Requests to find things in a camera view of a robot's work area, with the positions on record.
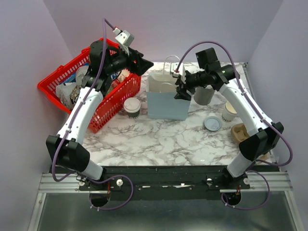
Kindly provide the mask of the white paper bag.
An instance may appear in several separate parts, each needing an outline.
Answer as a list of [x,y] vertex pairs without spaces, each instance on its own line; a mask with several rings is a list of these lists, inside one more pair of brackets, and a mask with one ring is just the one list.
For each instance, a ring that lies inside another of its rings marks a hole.
[[150,72],[146,82],[148,117],[150,119],[185,120],[190,101],[175,99],[176,81],[172,76],[178,62],[170,64],[169,71]]

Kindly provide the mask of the white coffee cup lid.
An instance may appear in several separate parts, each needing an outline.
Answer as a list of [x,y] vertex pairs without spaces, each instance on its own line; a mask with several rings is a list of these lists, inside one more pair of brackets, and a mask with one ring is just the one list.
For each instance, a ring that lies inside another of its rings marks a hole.
[[137,98],[131,97],[124,101],[123,107],[127,113],[136,113],[141,108],[141,102]]

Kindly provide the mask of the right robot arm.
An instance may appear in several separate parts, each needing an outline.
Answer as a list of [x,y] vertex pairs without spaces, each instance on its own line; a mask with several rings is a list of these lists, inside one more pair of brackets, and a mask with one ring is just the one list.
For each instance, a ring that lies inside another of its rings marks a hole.
[[228,189],[239,183],[239,178],[261,155],[273,149],[283,132],[282,123],[274,123],[260,109],[243,82],[236,78],[238,74],[232,65],[222,66],[213,48],[196,53],[201,71],[191,74],[182,63],[175,64],[170,74],[176,78],[175,99],[189,101],[193,90],[210,85],[231,103],[244,123],[249,138],[240,142],[239,153],[226,167],[221,177],[222,185]]

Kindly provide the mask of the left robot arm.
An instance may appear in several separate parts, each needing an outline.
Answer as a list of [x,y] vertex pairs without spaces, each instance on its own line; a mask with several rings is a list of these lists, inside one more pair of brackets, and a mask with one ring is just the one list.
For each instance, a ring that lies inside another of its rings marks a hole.
[[90,153],[82,146],[88,125],[99,104],[107,95],[112,83],[111,76],[127,69],[138,76],[154,64],[132,48],[109,46],[106,40],[97,40],[90,45],[90,64],[83,78],[78,100],[63,127],[55,136],[48,136],[46,146],[52,160],[52,172],[56,166],[70,169],[90,178],[96,190],[107,183],[103,167],[90,159]]

